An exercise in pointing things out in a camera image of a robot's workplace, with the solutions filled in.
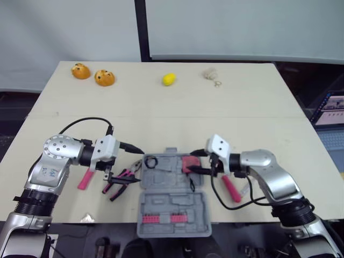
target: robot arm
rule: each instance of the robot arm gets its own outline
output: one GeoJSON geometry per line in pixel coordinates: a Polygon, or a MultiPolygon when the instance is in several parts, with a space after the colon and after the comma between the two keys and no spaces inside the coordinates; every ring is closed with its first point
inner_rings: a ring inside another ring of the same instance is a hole
{"type": "Polygon", "coordinates": [[[281,227],[293,240],[300,257],[320,257],[317,255],[323,254],[343,257],[321,219],[313,213],[314,207],[302,195],[292,176],[278,165],[273,153],[258,149],[233,154],[230,145],[216,134],[207,141],[203,151],[194,153],[209,155],[214,170],[223,169],[226,174],[233,172],[235,177],[248,178],[250,175],[257,179],[269,202],[263,205],[272,206],[272,215],[280,219],[281,227]]]}
{"type": "MultiPolygon", "coordinates": [[[[91,171],[102,170],[109,174],[119,148],[143,153],[135,146],[117,141],[110,134],[97,139],[94,146],[90,140],[76,140],[62,134],[46,140],[41,157],[29,171],[22,195],[14,198],[18,204],[1,231],[0,257],[48,257],[50,242],[46,232],[52,221],[54,205],[68,178],[70,165],[80,164],[90,167],[91,171]]],[[[122,184],[136,182],[126,181],[125,178],[116,182],[110,176],[106,179],[122,184]]]]}

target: pink screwdriver handle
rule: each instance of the pink screwdriver handle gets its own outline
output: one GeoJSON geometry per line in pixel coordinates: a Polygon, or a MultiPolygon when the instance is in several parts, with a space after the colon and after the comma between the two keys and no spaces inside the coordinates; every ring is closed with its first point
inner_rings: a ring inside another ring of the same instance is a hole
{"type": "Polygon", "coordinates": [[[93,175],[94,175],[94,172],[92,172],[90,169],[87,169],[84,177],[81,179],[81,182],[79,183],[77,188],[80,190],[85,190],[87,185],[90,183],[93,175]]]}
{"type": "Polygon", "coordinates": [[[228,178],[228,176],[224,175],[222,177],[222,181],[224,181],[226,188],[227,188],[228,192],[230,192],[230,195],[231,195],[233,201],[235,201],[236,203],[241,202],[241,196],[240,196],[239,192],[237,191],[237,189],[235,188],[234,184],[228,178]]]}

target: white table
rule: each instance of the white table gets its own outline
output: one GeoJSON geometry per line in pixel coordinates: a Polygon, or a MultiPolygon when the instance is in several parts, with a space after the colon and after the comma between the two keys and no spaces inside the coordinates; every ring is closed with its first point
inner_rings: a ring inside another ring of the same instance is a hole
{"type": "MultiPolygon", "coordinates": [[[[113,86],[98,86],[93,77],[77,80],[70,74],[74,62],[61,62],[24,122],[0,164],[0,220],[13,210],[27,172],[42,152],[45,139],[70,122],[101,116],[115,126],[116,137],[146,153],[178,147],[180,152],[202,148],[213,133],[227,139],[234,152],[271,150],[279,164],[297,181],[303,194],[324,219],[344,215],[344,184],[330,156],[272,64],[249,63],[116,63],[86,62],[94,72],[106,69],[117,76],[113,86]],[[218,71],[220,88],[202,78],[209,66],[218,71]],[[177,81],[161,85],[162,75],[175,72],[177,81]]],[[[66,134],[76,138],[101,137],[106,125],[85,121],[66,134]]],[[[114,171],[120,172],[141,156],[120,152],[114,171]]],[[[136,222],[139,184],[132,184],[113,203],[101,193],[99,171],[86,191],[76,187],[85,167],[71,167],[70,176],[53,212],[54,222],[78,223],[90,213],[98,223],[136,222]]],[[[241,189],[245,180],[234,179],[241,189]]],[[[221,180],[216,185],[225,202],[234,205],[221,180]]],[[[250,205],[227,211],[217,201],[205,178],[212,222],[276,221],[271,209],[250,205]]],[[[262,196],[258,184],[256,197],[262,196]]]]}

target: small white object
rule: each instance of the small white object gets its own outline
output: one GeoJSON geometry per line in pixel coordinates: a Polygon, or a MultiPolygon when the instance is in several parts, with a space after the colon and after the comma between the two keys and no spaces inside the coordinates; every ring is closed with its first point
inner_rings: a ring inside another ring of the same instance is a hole
{"type": "Polygon", "coordinates": [[[80,220],[80,223],[94,223],[95,219],[91,214],[86,213],[85,216],[80,220]]]}
{"type": "Polygon", "coordinates": [[[208,153],[215,153],[224,165],[224,173],[230,174],[231,147],[227,141],[217,134],[214,134],[206,143],[205,150],[208,153]]]}
{"type": "Polygon", "coordinates": [[[222,84],[220,81],[215,81],[215,79],[218,77],[218,74],[215,68],[209,68],[205,70],[202,74],[203,74],[203,77],[206,78],[207,80],[213,81],[215,84],[215,87],[219,87],[222,84]]]}

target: black cable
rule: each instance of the black cable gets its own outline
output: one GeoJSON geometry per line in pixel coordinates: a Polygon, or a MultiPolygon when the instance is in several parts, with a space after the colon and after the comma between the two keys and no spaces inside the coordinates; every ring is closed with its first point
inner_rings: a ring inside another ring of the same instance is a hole
{"type": "MultiPolygon", "coordinates": [[[[259,202],[257,202],[257,200],[255,200],[253,198],[253,187],[252,187],[251,179],[249,179],[248,176],[246,176],[246,179],[247,179],[248,185],[249,185],[249,196],[251,198],[251,201],[256,205],[259,205],[259,206],[278,206],[278,205],[284,205],[284,204],[291,203],[291,202],[300,202],[300,203],[304,204],[304,200],[295,199],[295,198],[282,200],[279,202],[273,202],[273,203],[259,203],[259,202]]],[[[310,204],[310,207],[312,208],[312,210],[314,210],[314,205],[310,204]]]]}
{"type": "Polygon", "coordinates": [[[64,234],[64,235],[59,235],[59,239],[61,238],[77,238],[77,239],[82,239],[82,238],[87,238],[89,235],[92,234],[93,231],[90,232],[90,227],[87,226],[86,233],[82,235],[70,235],[70,234],[64,234]]]}
{"type": "Polygon", "coordinates": [[[146,165],[146,167],[147,168],[149,168],[149,169],[154,169],[155,167],[156,167],[156,165],[158,164],[158,161],[157,161],[157,158],[156,158],[156,156],[146,156],[145,157],[145,161],[144,161],[144,163],[145,163],[145,165],[146,165]],[[154,165],[149,165],[149,161],[150,160],[154,160],[154,165]]]}
{"type": "Polygon", "coordinates": [[[112,129],[112,133],[113,133],[113,126],[112,126],[112,124],[111,124],[108,120],[106,120],[105,118],[102,118],[102,117],[84,117],[84,118],[78,119],[78,120],[76,120],[76,121],[70,123],[69,125],[67,125],[64,129],[61,130],[61,132],[60,132],[59,134],[64,133],[64,132],[65,132],[67,129],[69,129],[71,126],[73,126],[73,125],[75,125],[75,124],[77,124],[77,123],[79,123],[79,122],[86,121],[86,120],[101,120],[101,121],[104,121],[104,122],[106,122],[106,123],[109,125],[109,128],[112,129]]]}
{"type": "Polygon", "coordinates": [[[265,199],[265,197],[260,197],[260,198],[257,198],[256,200],[251,200],[250,202],[246,202],[246,203],[244,203],[244,204],[242,204],[242,205],[240,205],[240,206],[237,206],[237,207],[228,207],[228,206],[222,201],[220,195],[217,193],[217,190],[215,189],[215,185],[214,185],[214,169],[212,168],[210,171],[211,171],[211,172],[210,172],[211,188],[213,189],[213,191],[214,191],[216,197],[218,198],[219,202],[220,202],[220,203],[222,204],[222,206],[223,206],[224,208],[226,208],[227,210],[235,211],[235,210],[241,209],[241,208],[243,208],[243,207],[245,207],[245,206],[247,206],[247,205],[249,205],[249,204],[252,204],[252,203],[254,203],[254,202],[258,201],[258,200],[263,200],[263,199],[265,199]]]}
{"type": "Polygon", "coordinates": [[[194,181],[191,179],[191,177],[189,177],[190,180],[190,189],[192,192],[195,192],[195,184],[194,181]]]}
{"type": "Polygon", "coordinates": [[[59,250],[57,250],[55,247],[53,247],[52,245],[50,245],[50,247],[56,252],[58,253],[62,258],[66,258],[63,254],[61,254],[61,252],[59,250]]]}

